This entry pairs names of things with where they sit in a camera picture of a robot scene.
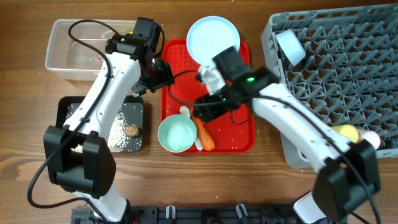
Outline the light blue plate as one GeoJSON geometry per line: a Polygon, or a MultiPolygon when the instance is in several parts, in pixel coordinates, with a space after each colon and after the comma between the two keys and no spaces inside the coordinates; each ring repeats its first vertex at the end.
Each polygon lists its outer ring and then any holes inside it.
{"type": "Polygon", "coordinates": [[[191,58],[205,66],[213,66],[212,58],[229,47],[238,51],[240,43],[237,28],[220,16],[207,16],[197,20],[190,27],[186,38],[191,58]]]}

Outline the light blue bowl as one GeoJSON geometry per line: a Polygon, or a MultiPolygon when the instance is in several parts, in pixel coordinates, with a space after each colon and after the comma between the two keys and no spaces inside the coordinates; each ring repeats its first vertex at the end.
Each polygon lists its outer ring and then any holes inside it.
{"type": "Polygon", "coordinates": [[[305,50],[297,36],[291,30],[276,34],[275,37],[281,50],[293,66],[296,66],[305,58],[305,50]]]}

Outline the white plastic spoon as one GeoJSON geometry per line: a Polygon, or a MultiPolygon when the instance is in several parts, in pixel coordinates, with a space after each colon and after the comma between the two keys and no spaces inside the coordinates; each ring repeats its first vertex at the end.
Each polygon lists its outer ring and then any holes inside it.
{"type": "MultiPolygon", "coordinates": [[[[180,114],[190,118],[190,110],[186,106],[181,106],[179,109],[179,112],[180,112],[180,114]]],[[[203,150],[203,146],[201,145],[201,142],[200,142],[198,136],[196,136],[196,138],[195,138],[195,147],[198,151],[203,150]]]]}

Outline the brown shiitake mushroom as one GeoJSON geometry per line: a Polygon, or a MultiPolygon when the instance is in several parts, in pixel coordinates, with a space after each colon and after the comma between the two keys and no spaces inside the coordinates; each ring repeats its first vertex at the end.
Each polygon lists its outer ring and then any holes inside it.
{"type": "Polygon", "coordinates": [[[131,138],[136,138],[141,135],[141,128],[135,124],[129,124],[124,129],[125,135],[131,138]]]}

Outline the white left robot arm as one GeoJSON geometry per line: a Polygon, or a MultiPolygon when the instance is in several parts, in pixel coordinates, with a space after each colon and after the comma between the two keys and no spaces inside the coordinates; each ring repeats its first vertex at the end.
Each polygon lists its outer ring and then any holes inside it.
{"type": "Polygon", "coordinates": [[[124,223],[130,204],[116,190],[116,162],[108,137],[116,115],[130,90],[155,91],[170,83],[170,67],[153,61],[159,34],[115,34],[101,53],[103,65],[78,109],[60,126],[49,126],[44,134],[51,183],[74,193],[96,213],[96,221],[124,223]]]}

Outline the white rice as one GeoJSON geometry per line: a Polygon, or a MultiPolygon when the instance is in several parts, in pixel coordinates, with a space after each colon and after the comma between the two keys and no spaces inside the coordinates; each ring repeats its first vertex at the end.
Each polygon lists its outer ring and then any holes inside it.
{"type": "Polygon", "coordinates": [[[132,152],[128,144],[131,138],[126,135],[125,128],[131,122],[128,110],[137,109],[137,104],[124,103],[116,115],[109,132],[108,147],[111,152],[132,152]]]}

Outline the mint green rice bowl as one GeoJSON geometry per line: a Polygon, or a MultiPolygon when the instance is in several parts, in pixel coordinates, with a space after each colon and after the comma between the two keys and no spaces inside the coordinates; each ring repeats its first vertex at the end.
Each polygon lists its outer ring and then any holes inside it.
{"type": "Polygon", "coordinates": [[[181,153],[194,145],[197,128],[187,116],[174,114],[161,122],[157,136],[166,151],[181,153]]]}

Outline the orange carrot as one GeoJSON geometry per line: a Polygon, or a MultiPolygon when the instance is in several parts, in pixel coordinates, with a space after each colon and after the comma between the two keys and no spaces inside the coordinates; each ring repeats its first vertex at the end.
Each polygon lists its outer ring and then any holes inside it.
{"type": "Polygon", "coordinates": [[[204,150],[212,151],[215,148],[215,142],[213,138],[209,135],[208,131],[205,129],[200,118],[193,115],[193,111],[190,112],[193,122],[197,128],[197,136],[201,142],[204,150]]]}

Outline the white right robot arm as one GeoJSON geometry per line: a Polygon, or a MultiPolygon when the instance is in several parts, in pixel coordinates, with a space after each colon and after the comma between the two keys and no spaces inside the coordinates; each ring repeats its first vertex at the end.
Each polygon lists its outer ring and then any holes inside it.
{"type": "Polygon", "coordinates": [[[381,185],[371,143],[355,143],[332,130],[264,67],[201,66],[196,78],[208,93],[196,100],[195,116],[209,122],[245,104],[303,152],[318,176],[313,189],[293,205],[302,222],[324,218],[340,222],[365,201],[371,204],[376,222],[381,221],[373,199],[381,185]]]}

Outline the pink plastic cup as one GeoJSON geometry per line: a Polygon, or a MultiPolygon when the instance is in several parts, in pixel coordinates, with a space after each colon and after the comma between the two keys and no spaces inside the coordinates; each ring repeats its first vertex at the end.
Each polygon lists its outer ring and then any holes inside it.
{"type": "Polygon", "coordinates": [[[381,145],[381,138],[376,132],[365,129],[358,129],[358,134],[359,142],[366,140],[374,147],[375,150],[379,149],[381,145]]]}

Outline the yellow plastic cup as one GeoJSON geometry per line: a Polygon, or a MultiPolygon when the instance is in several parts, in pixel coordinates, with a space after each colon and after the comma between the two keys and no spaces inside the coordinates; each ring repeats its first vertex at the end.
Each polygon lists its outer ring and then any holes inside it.
{"type": "Polygon", "coordinates": [[[354,143],[357,143],[359,140],[358,130],[352,125],[344,124],[339,126],[332,126],[331,128],[337,133],[346,136],[354,143]]]}

